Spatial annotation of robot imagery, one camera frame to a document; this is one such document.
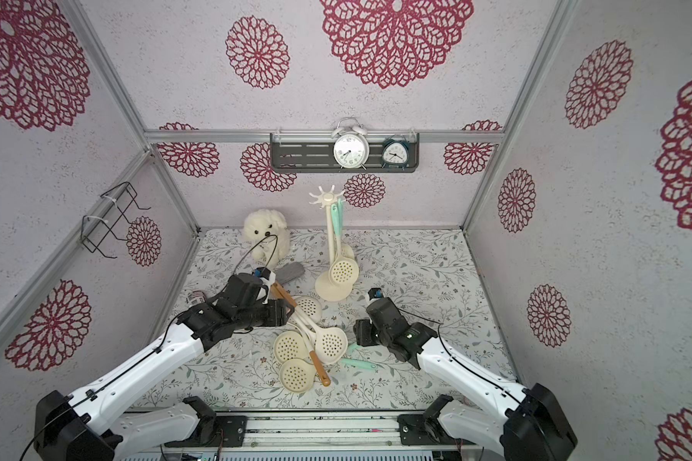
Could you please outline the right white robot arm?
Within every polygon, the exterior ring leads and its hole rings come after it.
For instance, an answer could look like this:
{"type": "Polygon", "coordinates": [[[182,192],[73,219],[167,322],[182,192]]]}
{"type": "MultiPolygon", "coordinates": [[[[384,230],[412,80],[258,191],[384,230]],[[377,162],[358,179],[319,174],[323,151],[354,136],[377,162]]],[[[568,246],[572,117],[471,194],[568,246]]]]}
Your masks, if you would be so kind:
{"type": "Polygon", "coordinates": [[[424,412],[426,432],[436,442],[468,441],[507,460],[567,460],[578,438],[559,401],[547,387],[532,388],[496,375],[460,353],[437,328],[410,323],[380,288],[367,295],[367,316],[354,332],[361,347],[383,346],[400,362],[439,378],[470,405],[439,396],[424,412]]]}

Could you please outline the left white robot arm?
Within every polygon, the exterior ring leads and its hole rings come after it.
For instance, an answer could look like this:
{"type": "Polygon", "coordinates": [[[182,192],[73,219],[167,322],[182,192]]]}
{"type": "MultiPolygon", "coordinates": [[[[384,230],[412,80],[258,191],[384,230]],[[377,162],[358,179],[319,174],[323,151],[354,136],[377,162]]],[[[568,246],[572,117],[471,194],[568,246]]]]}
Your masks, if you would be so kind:
{"type": "Polygon", "coordinates": [[[284,326],[295,305],[272,296],[277,285],[267,270],[231,276],[213,299],[181,312],[161,337],[105,376],[68,395],[49,393],[38,402],[35,435],[26,448],[43,460],[122,460],[168,443],[213,441],[216,413],[198,397],[136,416],[126,412],[173,371],[236,332],[284,326]]]}

